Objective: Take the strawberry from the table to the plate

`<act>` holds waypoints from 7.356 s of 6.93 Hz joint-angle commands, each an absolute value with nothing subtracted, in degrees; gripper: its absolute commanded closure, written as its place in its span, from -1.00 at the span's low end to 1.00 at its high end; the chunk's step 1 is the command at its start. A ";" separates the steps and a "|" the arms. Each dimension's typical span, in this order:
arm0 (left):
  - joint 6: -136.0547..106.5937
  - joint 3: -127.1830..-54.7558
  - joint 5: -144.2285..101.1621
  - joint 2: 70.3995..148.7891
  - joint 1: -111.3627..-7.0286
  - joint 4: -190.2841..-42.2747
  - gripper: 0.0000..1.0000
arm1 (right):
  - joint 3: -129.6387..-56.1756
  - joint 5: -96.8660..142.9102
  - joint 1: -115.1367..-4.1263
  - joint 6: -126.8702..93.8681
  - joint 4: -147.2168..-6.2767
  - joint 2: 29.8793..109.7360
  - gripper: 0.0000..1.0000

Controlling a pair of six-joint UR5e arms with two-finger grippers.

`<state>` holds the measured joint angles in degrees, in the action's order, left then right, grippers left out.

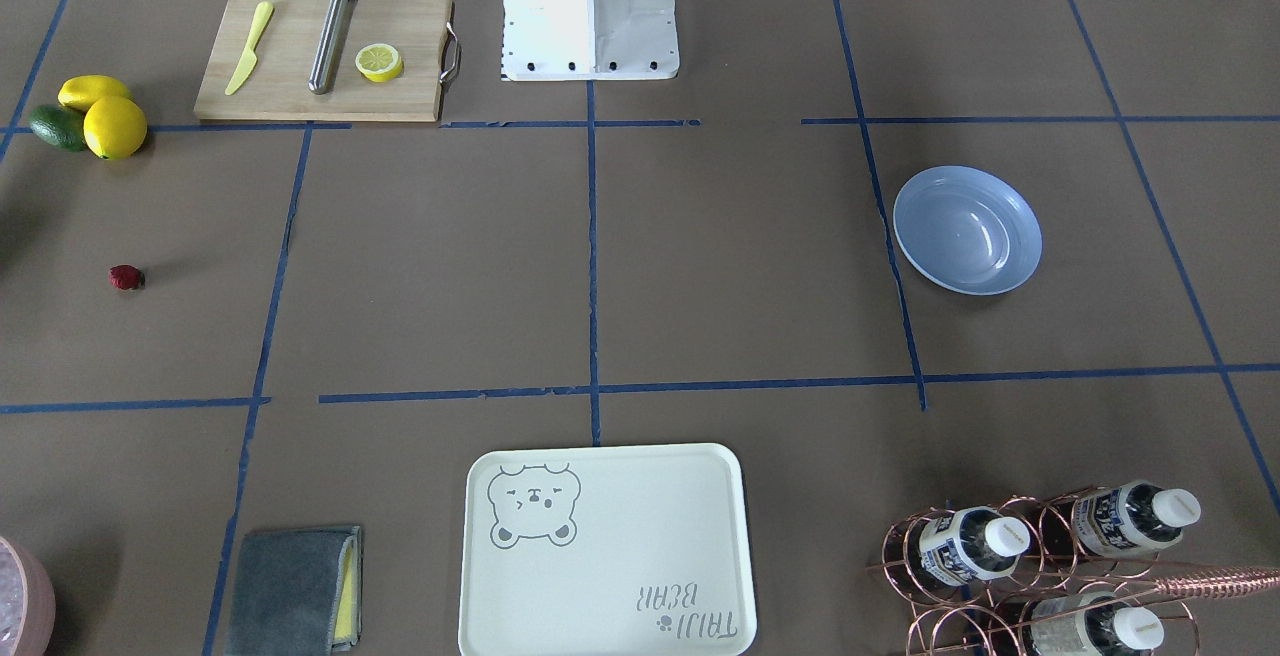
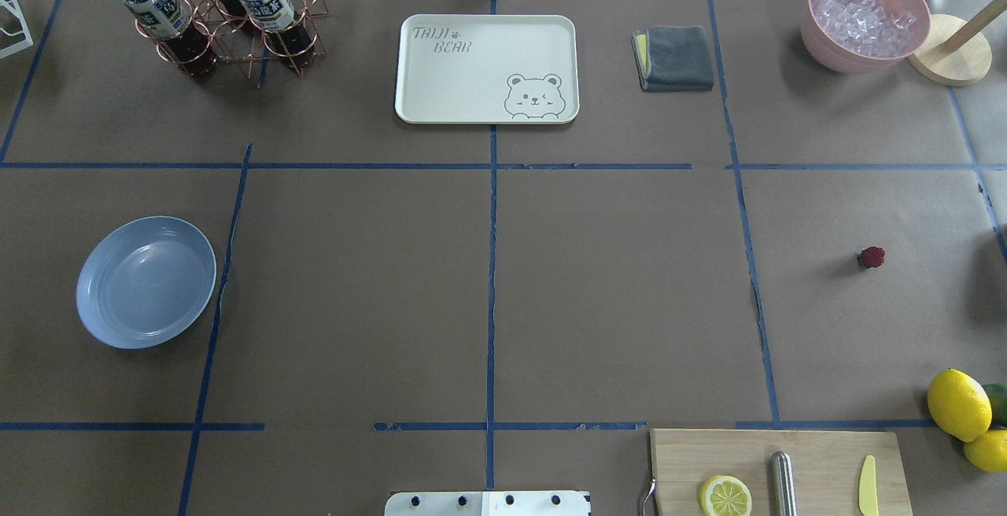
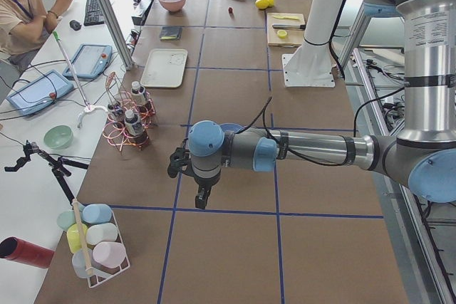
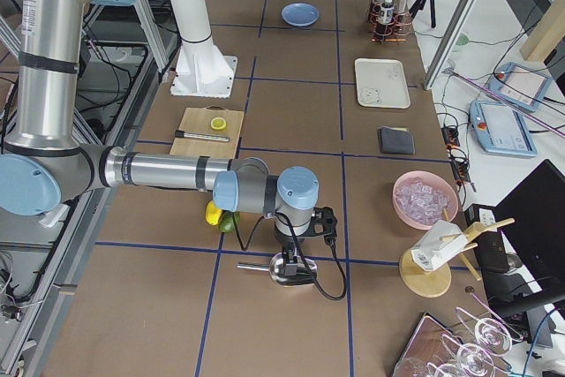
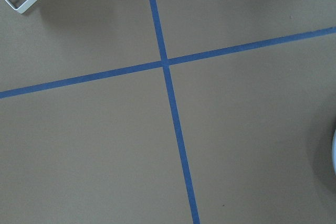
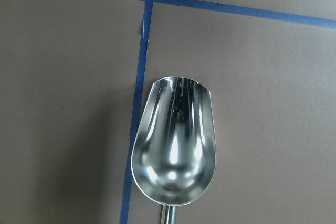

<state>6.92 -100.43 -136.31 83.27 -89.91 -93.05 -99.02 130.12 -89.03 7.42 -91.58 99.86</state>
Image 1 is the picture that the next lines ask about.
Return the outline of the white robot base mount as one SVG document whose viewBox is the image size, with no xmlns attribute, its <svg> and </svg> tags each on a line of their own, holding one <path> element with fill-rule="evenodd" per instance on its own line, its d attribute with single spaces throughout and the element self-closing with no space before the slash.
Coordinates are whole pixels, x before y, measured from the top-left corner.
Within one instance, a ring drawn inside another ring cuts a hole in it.
<svg viewBox="0 0 1280 656">
<path fill-rule="evenodd" d="M 673 79 L 676 0 L 503 0 L 500 78 Z"/>
</svg>

